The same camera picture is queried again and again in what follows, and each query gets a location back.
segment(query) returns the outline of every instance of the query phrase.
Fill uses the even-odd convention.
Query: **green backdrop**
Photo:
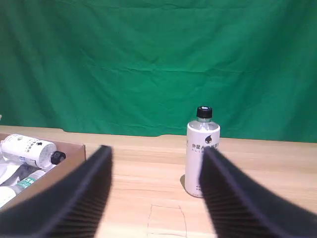
[[[317,142],[315,0],[1,0],[1,124]]]

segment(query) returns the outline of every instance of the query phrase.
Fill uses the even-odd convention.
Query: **water bottle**
[[[187,124],[185,189],[195,197],[202,197],[199,176],[202,155],[207,147],[218,147],[220,126],[211,120],[212,108],[198,107],[197,119]]]
[[[0,186],[0,208],[45,174],[37,170],[14,186]]]
[[[4,139],[0,144],[0,152],[8,163],[26,163],[44,170],[66,158],[63,152],[57,151],[54,143],[20,134],[12,134]]]

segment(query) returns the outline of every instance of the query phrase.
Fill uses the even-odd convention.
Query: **bottle cap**
[[[212,108],[201,106],[197,108],[197,117],[199,118],[212,118]]]
[[[58,165],[64,159],[66,159],[65,153],[56,150],[51,156],[51,163],[53,165]]]

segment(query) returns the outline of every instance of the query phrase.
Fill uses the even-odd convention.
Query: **white label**
[[[7,204],[16,196],[15,192],[9,187],[0,187],[0,208]]]
[[[207,147],[218,148],[220,126],[215,130],[200,131],[187,126],[185,188],[196,197],[202,197],[199,176],[202,165],[202,155]]]
[[[40,154],[47,145],[54,146],[53,143],[45,140],[12,134],[2,141],[1,152],[3,156],[9,160],[20,161],[34,167],[40,167]]]

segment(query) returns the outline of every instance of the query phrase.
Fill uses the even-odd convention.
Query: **ribbed rubber pad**
[[[93,238],[110,192],[112,152],[101,146],[54,186],[0,213],[0,237]]]
[[[317,215],[245,175],[214,148],[203,155],[200,185],[218,238],[317,238]]]

